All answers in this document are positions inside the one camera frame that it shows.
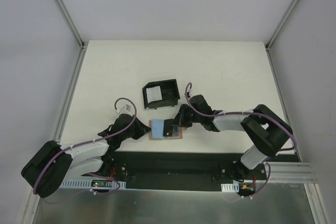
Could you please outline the tan leather card holder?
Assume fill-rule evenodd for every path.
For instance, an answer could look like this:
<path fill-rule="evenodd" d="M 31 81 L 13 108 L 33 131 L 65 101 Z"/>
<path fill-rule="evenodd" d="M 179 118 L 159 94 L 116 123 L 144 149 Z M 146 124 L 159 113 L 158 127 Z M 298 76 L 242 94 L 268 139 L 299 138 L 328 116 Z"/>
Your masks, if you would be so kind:
<path fill-rule="evenodd" d="M 173 123 L 173 119 L 149 120 L 149 140 L 178 140 L 183 138 L 183 131 L 186 128 Z"/>

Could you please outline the black card tray box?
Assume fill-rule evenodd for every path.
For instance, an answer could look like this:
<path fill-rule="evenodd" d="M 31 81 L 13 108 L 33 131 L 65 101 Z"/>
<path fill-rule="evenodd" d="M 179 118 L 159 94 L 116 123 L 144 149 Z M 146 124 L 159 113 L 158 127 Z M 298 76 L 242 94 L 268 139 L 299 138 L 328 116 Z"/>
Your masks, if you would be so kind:
<path fill-rule="evenodd" d="M 153 81 L 142 88 L 145 109 L 157 109 L 178 104 L 180 93 L 176 79 Z"/>

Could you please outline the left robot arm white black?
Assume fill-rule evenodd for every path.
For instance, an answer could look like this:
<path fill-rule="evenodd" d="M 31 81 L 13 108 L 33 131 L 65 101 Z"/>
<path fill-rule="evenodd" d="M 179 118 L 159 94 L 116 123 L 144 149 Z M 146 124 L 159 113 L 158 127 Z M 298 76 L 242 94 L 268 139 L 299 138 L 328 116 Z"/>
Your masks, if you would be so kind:
<path fill-rule="evenodd" d="M 78 176 L 93 173 L 112 177 L 112 155 L 121 143 L 129 138 L 138 140 L 150 130 L 137 117 L 124 113 L 99 132 L 98 139 L 69 145 L 46 142 L 23 167 L 21 176 L 41 198 L 50 196 L 61 183 Z"/>

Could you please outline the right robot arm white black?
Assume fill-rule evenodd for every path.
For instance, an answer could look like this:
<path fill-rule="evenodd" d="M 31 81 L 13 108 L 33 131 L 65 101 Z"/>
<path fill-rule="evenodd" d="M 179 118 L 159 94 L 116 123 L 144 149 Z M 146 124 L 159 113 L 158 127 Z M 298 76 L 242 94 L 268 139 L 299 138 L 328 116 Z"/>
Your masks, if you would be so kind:
<path fill-rule="evenodd" d="M 283 151 L 284 144 L 293 137 L 293 131 L 280 117 L 264 104 L 250 111 L 224 112 L 213 110 L 202 95 L 188 99 L 182 104 L 172 124 L 188 128 L 201 124 L 210 132 L 242 131 L 253 145 L 236 163 L 236 173 L 248 179 L 261 162 Z"/>

